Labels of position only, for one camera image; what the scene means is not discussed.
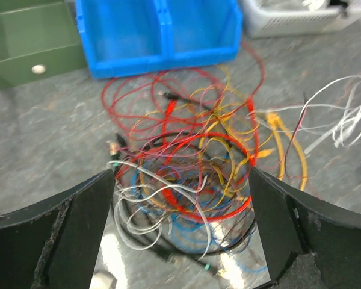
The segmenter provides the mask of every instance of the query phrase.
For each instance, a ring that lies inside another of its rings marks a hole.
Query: storage bin
[[[240,0],[244,28],[250,37],[318,34],[340,31],[361,18],[361,0],[351,0],[348,16],[340,7],[323,10],[272,11],[259,6],[257,0]]]
[[[76,12],[93,78],[215,64],[239,49],[235,0],[76,0]]]
[[[75,21],[63,0],[0,0],[0,89],[85,66]]]

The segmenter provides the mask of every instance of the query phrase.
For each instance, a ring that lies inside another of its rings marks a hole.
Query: white knob
[[[38,64],[32,67],[31,70],[34,74],[43,74],[46,72],[47,68],[44,65]]]

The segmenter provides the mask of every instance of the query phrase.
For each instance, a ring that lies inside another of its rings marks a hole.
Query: gray table surface
[[[249,40],[262,56],[265,84],[255,97],[256,106],[296,104],[302,93],[312,95],[334,79],[361,73],[361,26],[321,36]],[[250,93],[259,81],[254,59],[241,51],[227,66],[232,83]],[[179,72],[179,80],[185,73]],[[73,72],[0,92],[0,213],[7,213],[86,180],[105,168],[108,152],[105,142],[113,137],[115,126],[100,102],[106,81],[93,81],[87,70]],[[345,102],[345,82],[323,93],[317,103]],[[361,93],[357,94],[361,104]],[[134,109],[142,110],[138,105]],[[311,121],[321,125],[340,118],[340,111],[312,110]],[[282,113],[293,128],[299,111]],[[261,138],[270,132],[260,129]],[[298,133],[306,147],[315,136]],[[289,158],[291,173],[299,174],[300,163],[294,153]],[[321,199],[361,213],[361,140],[350,148],[335,148],[327,139],[307,159],[310,187]],[[273,154],[259,165],[269,172],[278,163]],[[249,268],[264,265],[259,236],[237,260]],[[214,258],[230,272],[228,288],[252,288],[268,280],[267,272],[242,272],[227,255]],[[150,252],[128,249],[109,219],[97,268],[106,267],[118,279],[117,288],[226,288],[190,264],[176,269]]]

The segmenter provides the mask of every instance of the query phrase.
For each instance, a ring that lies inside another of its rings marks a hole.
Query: white plastic basket
[[[256,0],[239,1],[244,13],[244,28],[250,37],[334,32],[361,18],[361,0],[354,0],[349,5],[347,17],[341,14],[339,7],[316,11],[270,11],[260,8]]]

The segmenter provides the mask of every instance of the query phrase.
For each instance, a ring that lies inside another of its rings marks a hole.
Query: blue plastic bin
[[[236,0],[76,0],[93,78],[233,60],[241,38]]]

